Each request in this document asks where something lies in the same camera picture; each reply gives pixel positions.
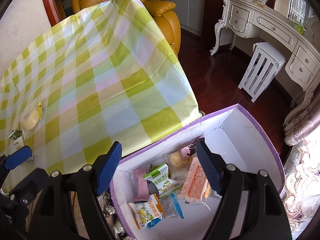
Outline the red white wafer packet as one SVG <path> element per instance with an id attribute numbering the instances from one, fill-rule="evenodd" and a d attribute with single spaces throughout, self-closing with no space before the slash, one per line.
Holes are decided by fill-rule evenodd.
<path id="1" fill-rule="evenodd" d="M 193 158 L 178 199 L 200 204 L 211 194 L 212 188 L 197 157 Z"/>

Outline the pink snack bar packet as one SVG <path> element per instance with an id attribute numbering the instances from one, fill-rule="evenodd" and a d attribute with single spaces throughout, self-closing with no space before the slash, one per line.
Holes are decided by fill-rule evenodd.
<path id="1" fill-rule="evenodd" d="M 144 179 L 144 175 L 147 174 L 146 168 L 141 168 L 133 171 L 133 177 L 137 181 L 137 196 L 135 202 L 147 202 L 149 200 L 149 187 L 147 180 Z"/>

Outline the green white lemon packet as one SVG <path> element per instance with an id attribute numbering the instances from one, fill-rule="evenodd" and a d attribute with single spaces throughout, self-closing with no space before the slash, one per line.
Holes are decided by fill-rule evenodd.
<path id="1" fill-rule="evenodd" d="M 143 178 L 152 182 L 159 192 L 159 198 L 164 198 L 172 192 L 180 189 L 182 183 L 173 180 L 169 176 L 169 166 L 166 163 L 162 163 L 153 171 L 145 174 Z"/>

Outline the orange lemon snack packet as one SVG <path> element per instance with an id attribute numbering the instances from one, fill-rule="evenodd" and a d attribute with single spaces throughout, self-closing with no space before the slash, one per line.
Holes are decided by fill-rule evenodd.
<path id="1" fill-rule="evenodd" d="M 165 218 L 163 208 L 156 194 L 152 194 L 147 202 L 129 203 L 138 229 L 152 228 Z"/>

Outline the round bread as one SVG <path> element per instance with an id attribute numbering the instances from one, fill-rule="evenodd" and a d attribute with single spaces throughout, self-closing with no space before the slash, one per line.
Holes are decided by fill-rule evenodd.
<path id="1" fill-rule="evenodd" d="M 41 102 L 35 102 L 25 113 L 21 127 L 24 131 L 32 131 L 40 122 L 42 118 L 42 105 Z"/>

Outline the pale round pastry in bag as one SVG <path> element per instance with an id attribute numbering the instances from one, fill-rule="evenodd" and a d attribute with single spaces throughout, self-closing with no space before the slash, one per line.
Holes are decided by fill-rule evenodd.
<path id="1" fill-rule="evenodd" d="M 193 161 L 192 157 L 183 158 L 180 151 L 163 155 L 170 168 L 186 168 L 188 169 Z"/>

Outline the purple white cardboard box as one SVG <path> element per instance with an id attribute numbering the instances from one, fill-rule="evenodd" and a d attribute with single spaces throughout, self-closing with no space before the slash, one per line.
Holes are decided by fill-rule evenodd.
<path id="1" fill-rule="evenodd" d="M 219 198 L 210 197 L 201 204 L 179 201 L 184 217 L 166 218 L 153 228 L 139 229 L 129 207 L 137 195 L 137 182 L 132 171 L 159 165 L 165 155 L 182 149 L 204 135 L 211 152 L 242 171 L 265 170 L 278 192 L 285 185 L 285 173 L 278 152 L 260 126 L 240 104 L 203 116 L 153 144 L 121 159 L 110 185 L 117 215 L 134 239 L 203 239 L 219 205 Z"/>

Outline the clear packet with blue strip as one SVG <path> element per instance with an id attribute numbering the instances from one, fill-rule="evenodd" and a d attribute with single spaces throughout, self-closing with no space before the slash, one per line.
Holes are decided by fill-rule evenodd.
<path id="1" fill-rule="evenodd" d="M 176 196 L 171 193 L 160 199 L 165 218 L 177 217 L 184 219 L 184 215 Z"/>

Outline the small green white packet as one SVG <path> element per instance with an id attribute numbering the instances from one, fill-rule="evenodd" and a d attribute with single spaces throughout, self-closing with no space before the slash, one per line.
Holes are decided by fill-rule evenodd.
<path id="1" fill-rule="evenodd" d="M 17 129 L 13 129 L 9 134 L 9 139 L 12 141 L 13 149 L 17 150 L 24 147 L 23 132 Z"/>

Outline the green checkered tablecloth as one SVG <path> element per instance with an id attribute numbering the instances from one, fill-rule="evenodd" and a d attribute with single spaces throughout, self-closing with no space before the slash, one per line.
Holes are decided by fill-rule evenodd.
<path id="1" fill-rule="evenodd" d="M 73 172 L 106 153 L 123 155 L 200 117 L 176 54 L 140 0 L 80 11 L 26 48 L 1 79 L 1 153 L 13 145 L 34 103 L 42 118 L 25 136 L 33 161 L 9 173 L 6 188 L 37 167 Z"/>

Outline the pink floral bedding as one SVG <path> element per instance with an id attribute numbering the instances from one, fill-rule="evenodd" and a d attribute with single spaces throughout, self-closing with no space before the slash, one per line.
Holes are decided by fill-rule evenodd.
<path id="1" fill-rule="evenodd" d="M 291 152 L 284 165 L 283 206 L 297 239 L 319 209 L 319 95 L 284 128 Z"/>

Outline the white slatted stool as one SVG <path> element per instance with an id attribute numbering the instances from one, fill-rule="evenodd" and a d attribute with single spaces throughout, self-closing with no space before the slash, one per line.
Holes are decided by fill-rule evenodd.
<path id="1" fill-rule="evenodd" d="M 238 87 L 255 102 L 284 64 L 285 56 L 275 46 L 268 42 L 255 43 L 252 58 Z"/>

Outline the white ornate dressing table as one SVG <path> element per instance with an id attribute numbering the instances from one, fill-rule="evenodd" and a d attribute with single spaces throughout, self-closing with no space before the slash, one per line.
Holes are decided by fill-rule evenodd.
<path id="1" fill-rule="evenodd" d="M 244 0 L 223 0 L 221 19 L 215 24 L 215 46 L 210 50 L 214 55 L 220 46 L 223 28 L 231 29 L 235 36 L 256 38 L 269 35 L 290 51 L 288 63 L 284 66 L 289 78 L 298 84 L 304 99 L 285 118 L 287 125 L 298 113 L 311 104 L 313 93 L 319 85 L 319 51 L 303 35 L 299 34 L 276 11 L 269 7 L 261 8 Z"/>

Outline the white wardrobe cabinet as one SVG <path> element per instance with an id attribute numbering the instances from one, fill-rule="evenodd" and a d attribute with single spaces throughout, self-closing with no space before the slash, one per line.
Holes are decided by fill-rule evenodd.
<path id="1" fill-rule="evenodd" d="M 201 36 L 204 0 L 172 0 L 182 29 Z"/>

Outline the ornate white framed mirror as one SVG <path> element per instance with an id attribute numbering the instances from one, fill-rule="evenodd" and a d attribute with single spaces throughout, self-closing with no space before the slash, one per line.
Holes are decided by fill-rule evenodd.
<path id="1" fill-rule="evenodd" d="M 312 22 L 317 17 L 307 0 L 257 0 L 257 3 L 283 16 L 301 35 L 313 37 Z"/>

